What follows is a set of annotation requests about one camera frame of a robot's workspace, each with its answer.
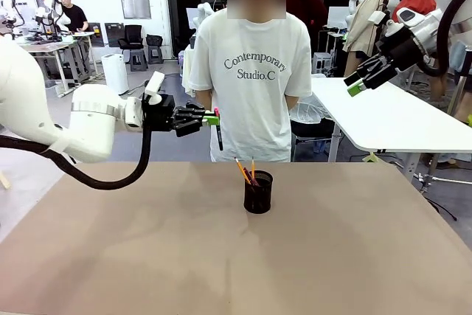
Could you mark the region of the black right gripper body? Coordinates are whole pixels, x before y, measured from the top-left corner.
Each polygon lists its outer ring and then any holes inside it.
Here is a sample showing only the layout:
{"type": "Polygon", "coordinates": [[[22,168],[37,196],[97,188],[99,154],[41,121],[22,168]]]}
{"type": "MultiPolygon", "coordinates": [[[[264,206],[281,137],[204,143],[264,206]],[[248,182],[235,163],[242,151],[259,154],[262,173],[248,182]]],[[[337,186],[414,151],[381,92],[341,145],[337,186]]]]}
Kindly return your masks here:
{"type": "Polygon", "coordinates": [[[390,36],[382,36],[376,46],[387,62],[400,72],[423,61],[425,55],[408,29],[400,29],[390,36]]]}

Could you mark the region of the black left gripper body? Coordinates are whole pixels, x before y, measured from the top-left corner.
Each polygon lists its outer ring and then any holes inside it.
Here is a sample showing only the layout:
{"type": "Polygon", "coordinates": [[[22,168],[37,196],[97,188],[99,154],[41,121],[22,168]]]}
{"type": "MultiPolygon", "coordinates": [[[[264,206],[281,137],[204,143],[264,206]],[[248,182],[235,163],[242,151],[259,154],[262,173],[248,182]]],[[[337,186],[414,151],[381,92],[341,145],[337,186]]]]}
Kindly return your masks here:
{"type": "Polygon", "coordinates": [[[150,131],[170,132],[176,108],[170,94],[144,94],[142,98],[143,128],[150,131]]]}

